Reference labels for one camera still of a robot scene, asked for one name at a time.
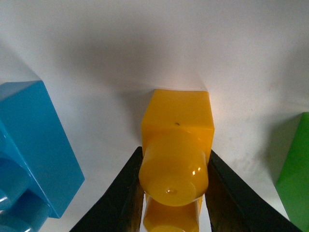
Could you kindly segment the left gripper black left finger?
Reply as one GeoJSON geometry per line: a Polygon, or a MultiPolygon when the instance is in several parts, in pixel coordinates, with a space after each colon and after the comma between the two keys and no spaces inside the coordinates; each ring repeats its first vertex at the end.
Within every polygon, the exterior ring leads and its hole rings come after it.
{"type": "Polygon", "coordinates": [[[72,232],[138,232],[144,191],[139,182],[142,147],[137,147],[103,196],[72,232]]]}

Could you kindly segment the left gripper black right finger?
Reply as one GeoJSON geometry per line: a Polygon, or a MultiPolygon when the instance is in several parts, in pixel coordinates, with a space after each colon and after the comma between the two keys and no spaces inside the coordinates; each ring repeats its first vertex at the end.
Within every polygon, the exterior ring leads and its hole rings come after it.
{"type": "Polygon", "coordinates": [[[214,151],[205,193],[213,232],[298,232],[300,229],[264,201],[214,151]]]}

